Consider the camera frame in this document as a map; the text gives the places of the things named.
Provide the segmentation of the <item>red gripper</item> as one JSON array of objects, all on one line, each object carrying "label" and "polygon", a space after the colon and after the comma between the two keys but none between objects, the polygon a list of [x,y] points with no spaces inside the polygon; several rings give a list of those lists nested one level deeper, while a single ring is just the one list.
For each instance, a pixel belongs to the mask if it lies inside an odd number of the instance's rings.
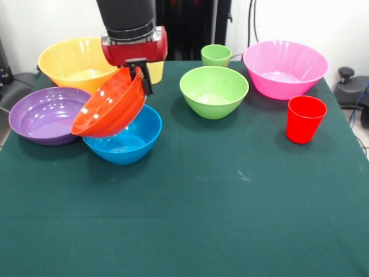
[{"label": "red gripper", "polygon": [[[149,63],[164,61],[168,55],[168,38],[164,26],[156,27],[146,38],[132,42],[115,42],[107,33],[101,36],[101,47],[107,62],[112,66],[127,66],[127,61],[145,59]],[[146,95],[151,95],[152,83],[147,65],[129,66],[131,80],[142,71]]]}]

